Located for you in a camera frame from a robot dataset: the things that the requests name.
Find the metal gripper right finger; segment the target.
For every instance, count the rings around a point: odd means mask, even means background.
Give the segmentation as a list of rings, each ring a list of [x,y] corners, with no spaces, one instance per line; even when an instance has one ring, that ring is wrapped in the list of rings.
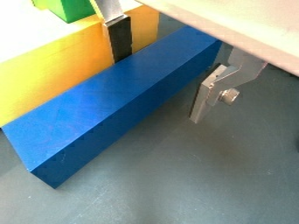
[[[197,123],[217,102],[231,105],[239,96],[236,87],[252,81],[267,63],[252,54],[233,48],[228,56],[228,66],[217,64],[200,84],[195,97],[191,120]]]

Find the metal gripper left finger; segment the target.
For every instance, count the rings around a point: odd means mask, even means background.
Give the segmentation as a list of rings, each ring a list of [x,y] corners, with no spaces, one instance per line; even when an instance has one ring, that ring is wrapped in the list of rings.
[[[123,12],[119,0],[95,0],[104,18],[112,47],[113,61],[132,54],[131,17]]]

